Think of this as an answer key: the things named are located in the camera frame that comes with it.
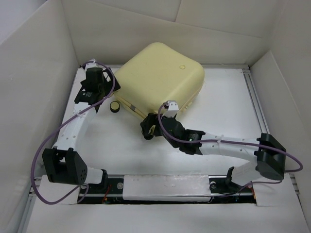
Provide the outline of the yellow hard-shell suitcase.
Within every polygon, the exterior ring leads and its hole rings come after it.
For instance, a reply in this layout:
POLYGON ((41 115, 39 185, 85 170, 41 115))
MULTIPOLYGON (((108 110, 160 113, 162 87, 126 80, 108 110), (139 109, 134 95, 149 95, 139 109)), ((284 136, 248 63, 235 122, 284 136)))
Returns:
POLYGON ((121 86, 115 98, 144 119, 168 100, 186 110, 204 84, 205 70, 163 43, 152 43, 114 73, 121 86))

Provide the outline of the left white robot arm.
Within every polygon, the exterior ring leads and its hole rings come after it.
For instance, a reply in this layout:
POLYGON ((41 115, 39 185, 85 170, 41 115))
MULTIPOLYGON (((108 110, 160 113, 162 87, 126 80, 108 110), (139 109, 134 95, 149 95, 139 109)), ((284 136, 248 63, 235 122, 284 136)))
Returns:
POLYGON ((73 120, 64 126, 53 147, 44 149, 42 158, 51 183, 88 184, 101 193, 108 188, 107 172, 87 166, 79 154, 79 147, 102 100, 119 90, 120 85, 109 68, 90 67, 85 75, 74 99, 73 120))

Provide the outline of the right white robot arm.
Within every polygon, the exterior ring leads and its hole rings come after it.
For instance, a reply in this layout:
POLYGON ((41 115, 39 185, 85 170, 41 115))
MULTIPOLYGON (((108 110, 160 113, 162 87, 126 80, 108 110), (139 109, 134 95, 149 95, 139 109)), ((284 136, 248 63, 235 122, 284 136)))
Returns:
POLYGON ((260 178, 282 182, 285 175, 285 148, 270 134, 255 139, 217 136, 185 129, 174 117, 150 113, 141 123, 146 140, 162 136, 173 147, 189 155, 222 155, 246 161, 229 168, 225 186, 231 192, 260 178))

